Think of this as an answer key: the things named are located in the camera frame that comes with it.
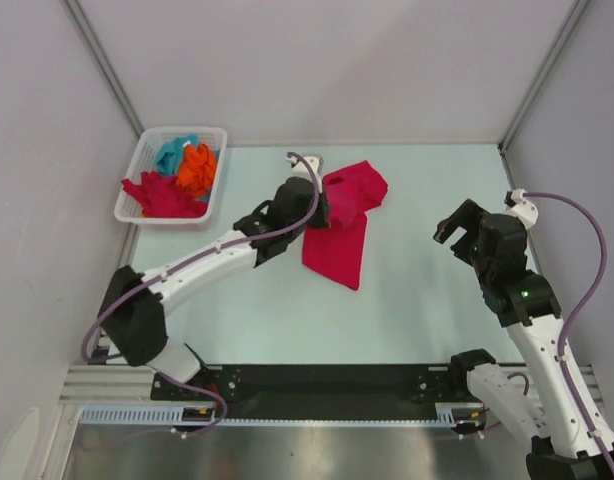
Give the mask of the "red t shirt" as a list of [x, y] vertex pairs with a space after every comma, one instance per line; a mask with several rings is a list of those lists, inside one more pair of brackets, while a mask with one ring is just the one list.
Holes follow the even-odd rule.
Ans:
[[367, 212], [382, 205], [389, 185], [369, 161], [348, 165], [323, 178], [329, 226], [304, 232], [302, 264], [353, 291], [360, 288]]
[[207, 212], [207, 203], [177, 186], [175, 176], [156, 171], [142, 172], [140, 182], [121, 181], [123, 191], [141, 207], [146, 218], [199, 218]]

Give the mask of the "white plastic laundry basket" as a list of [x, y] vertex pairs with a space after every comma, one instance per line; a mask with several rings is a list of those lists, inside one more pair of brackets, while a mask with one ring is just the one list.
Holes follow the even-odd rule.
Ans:
[[149, 218], [143, 215], [143, 208], [124, 188], [118, 195], [114, 208], [114, 215], [120, 222], [131, 223], [146, 228], [204, 228], [210, 221], [214, 207], [217, 204], [218, 186], [222, 175], [222, 163], [226, 158], [227, 132], [219, 127], [209, 126], [159, 126], [145, 130], [133, 153], [124, 180], [138, 185], [142, 183], [141, 174], [156, 170], [158, 151], [167, 143], [178, 138], [195, 135], [197, 139], [206, 144], [213, 152], [217, 152], [217, 171], [213, 186], [209, 193], [200, 199], [206, 205], [205, 213], [199, 217], [156, 217]]

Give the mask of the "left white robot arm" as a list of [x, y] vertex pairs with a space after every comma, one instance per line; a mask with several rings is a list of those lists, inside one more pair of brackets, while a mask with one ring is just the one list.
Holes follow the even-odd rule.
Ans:
[[169, 336], [166, 318], [201, 290], [285, 253], [306, 229], [328, 227], [328, 216], [324, 181], [292, 176], [273, 199], [212, 244], [151, 271], [117, 269], [98, 314], [117, 350], [112, 357], [173, 378], [174, 389], [186, 399], [201, 397], [208, 387], [204, 362], [188, 344]]

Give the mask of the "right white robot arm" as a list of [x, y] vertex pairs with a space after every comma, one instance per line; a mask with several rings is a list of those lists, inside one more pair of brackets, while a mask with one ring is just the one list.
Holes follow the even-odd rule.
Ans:
[[521, 190], [490, 213], [465, 200], [439, 222], [434, 239], [457, 230], [454, 256], [475, 272], [484, 303], [520, 352], [538, 395], [533, 403], [508, 381], [485, 350], [452, 356], [448, 388], [460, 401], [475, 397], [527, 449], [533, 479], [614, 479], [614, 431], [594, 401], [566, 338], [556, 295], [527, 266], [528, 232], [538, 209]]

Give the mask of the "orange t shirt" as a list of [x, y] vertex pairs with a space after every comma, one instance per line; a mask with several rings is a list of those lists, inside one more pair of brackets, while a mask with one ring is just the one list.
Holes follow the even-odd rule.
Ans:
[[187, 143], [177, 172], [176, 185], [195, 198], [208, 195], [217, 171], [217, 155], [206, 144], [194, 147]]

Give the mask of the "teal t shirt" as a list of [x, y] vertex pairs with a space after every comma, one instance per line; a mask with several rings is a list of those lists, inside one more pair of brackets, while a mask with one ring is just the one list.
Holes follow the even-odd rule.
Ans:
[[[196, 151], [190, 160], [185, 158], [187, 144]], [[210, 149], [206, 145], [201, 147], [199, 137], [195, 134], [178, 136], [160, 148], [156, 155], [155, 170], [162, 176], [177, 175], [180, 167], [186, 173], [203, 173], [210, 158], [214, 159], [213, 166], [216, 166], [220, 152], [220, 149]]]

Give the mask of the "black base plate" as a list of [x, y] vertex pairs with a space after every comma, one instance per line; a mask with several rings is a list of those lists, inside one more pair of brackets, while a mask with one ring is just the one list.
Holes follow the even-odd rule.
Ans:
[[191, 384], [222, 396], [230, 420], [435, 420], [442, 403], [479, 403], [446, 364], [231, 364]]

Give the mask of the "right aluminium frame post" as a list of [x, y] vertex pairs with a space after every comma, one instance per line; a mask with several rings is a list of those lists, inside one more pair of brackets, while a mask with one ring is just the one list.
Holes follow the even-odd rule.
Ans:
[[550, 43], [544, 58], [532, 77], [530, 85], [523, 95], [518, 107], [511, 117], [500, 141], [498, 150], [502, 156], [507, 154], [512, 142], [520, 131], [524, 121], [538, 101], [543, 88], [553, 74], [561, 56], [572, 41], [576, 30], [583, 21], [589, 8], [593, 5], [591, 0], [576, 0], [567, 11], [563, 22]]

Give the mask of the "aluminium frame post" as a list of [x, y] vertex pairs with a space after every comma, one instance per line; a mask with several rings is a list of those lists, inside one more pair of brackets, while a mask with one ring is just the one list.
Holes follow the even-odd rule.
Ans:
[[567, 11], [563, 22], [550, 43], [544, 58], [532, 77], [530, 85], [523, 95], [518, 107], [511, 117], [500, 141], [498, 150], [502, 156], [507, 154], [512, 142], [520, 131], [524, 121], [538, 101], [543, 88], [553, 74], [561, 56], [572, 41], [576, 30], [583, 21], [589, 8], [593, 5], [591, 0], [576, 0]]
[[139, 140], [145, 131], [143, 122], [82, 3], [78, 0], [61, 0], [60, 4], [82, 40], [124, 120], [134, 137]]

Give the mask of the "left aluminium frame post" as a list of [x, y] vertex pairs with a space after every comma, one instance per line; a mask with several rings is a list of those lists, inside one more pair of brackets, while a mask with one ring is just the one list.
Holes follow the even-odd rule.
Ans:
[[139, 140], [145, 131], [143, 122], [82, 3], [78, 0], [61, 0], [60, 4], [82, 40], [124, 120], [134, 137]]

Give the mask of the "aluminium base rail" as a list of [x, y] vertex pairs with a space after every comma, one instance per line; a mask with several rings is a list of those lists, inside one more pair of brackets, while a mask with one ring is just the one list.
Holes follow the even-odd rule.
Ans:
[[129, 405], [150, 401], [154, 373], [124, 363], [69, 366], [58, 403], [62, 405]]

